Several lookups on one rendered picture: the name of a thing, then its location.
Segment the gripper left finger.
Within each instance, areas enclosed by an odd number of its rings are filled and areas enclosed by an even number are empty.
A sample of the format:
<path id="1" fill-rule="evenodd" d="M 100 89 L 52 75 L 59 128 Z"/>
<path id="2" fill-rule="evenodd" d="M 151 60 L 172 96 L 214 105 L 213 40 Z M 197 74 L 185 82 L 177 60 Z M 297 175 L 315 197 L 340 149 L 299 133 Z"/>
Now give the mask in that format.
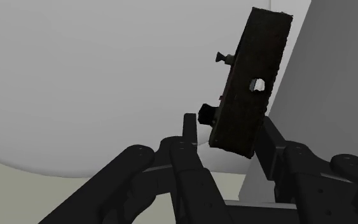
<path id="1" fill-rule="evenodd" d="M 133 224 L 164 193 L 175 224 L 232 224 L 196 147 L 196 115 L 186 113 L 181 136 L 163 139 L 157 151 L 129 146 L 39 224 Z"/>

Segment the dark brown wooden cabinet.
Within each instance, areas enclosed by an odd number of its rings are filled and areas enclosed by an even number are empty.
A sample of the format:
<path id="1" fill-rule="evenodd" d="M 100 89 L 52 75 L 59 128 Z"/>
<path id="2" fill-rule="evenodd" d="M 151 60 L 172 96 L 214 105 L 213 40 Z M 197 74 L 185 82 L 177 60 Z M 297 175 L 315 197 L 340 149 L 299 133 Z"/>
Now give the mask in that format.
<path id="1" fill-rule="evenodd" d="M 292 22 L 284 12 L 252 8 L 214 116 L 210 147 L 252 158 Z"/>

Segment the small dark funnel-shaped object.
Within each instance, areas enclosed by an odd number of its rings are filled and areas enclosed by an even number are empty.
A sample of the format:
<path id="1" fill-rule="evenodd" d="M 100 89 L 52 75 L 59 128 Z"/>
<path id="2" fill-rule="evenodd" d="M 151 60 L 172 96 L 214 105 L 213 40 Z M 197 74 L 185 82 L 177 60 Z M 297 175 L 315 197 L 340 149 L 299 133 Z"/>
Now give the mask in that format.
<path id="1" fill-rule="evenodd" d="M 226 65 L 232 66 L 234 63 L 234 58 L 235 57 L 233 55 L 230 54 L 223 55 L 221 52 L 217 52 L 215 62 L 223 61 Z"/>

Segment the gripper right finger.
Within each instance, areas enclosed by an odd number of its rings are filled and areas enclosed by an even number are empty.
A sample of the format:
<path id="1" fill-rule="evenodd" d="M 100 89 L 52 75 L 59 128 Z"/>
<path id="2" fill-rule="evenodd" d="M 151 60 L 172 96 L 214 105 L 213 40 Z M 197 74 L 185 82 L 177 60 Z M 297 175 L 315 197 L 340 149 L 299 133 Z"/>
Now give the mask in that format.
<path id="1" fill-rule="evenodd" d="M 358 156 L 326 161 L 302 143 L 287 141 L 267 117 L 257 121 L 254 152 L 276 202 L 295 203 L 301 224 L 358 224 Z"/>

